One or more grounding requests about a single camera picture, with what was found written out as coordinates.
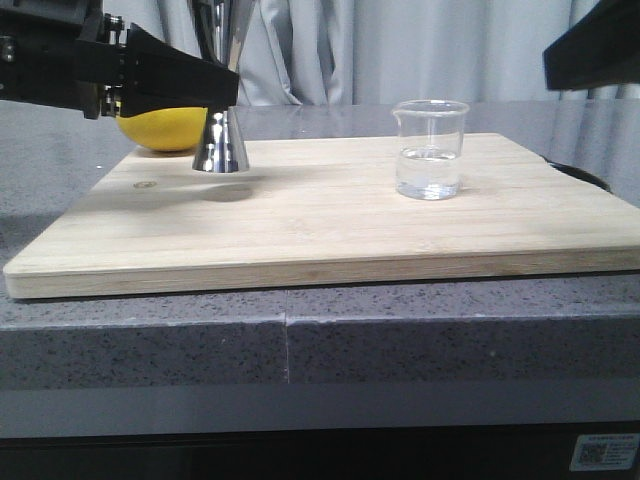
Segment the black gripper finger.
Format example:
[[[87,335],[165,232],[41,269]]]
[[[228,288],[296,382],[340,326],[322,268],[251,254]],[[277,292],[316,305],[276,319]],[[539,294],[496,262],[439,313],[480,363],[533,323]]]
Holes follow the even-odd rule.
[[[639,82],[639,2],[600,1],[543,53],[546,88]]]

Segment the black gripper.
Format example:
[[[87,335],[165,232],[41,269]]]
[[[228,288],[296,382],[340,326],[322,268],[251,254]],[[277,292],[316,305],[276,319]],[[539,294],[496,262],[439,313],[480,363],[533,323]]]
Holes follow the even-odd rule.
[[[177,50],[101,1],[3,1],[1,98],[78,110],[87,119],[236,104],[239,75]]]

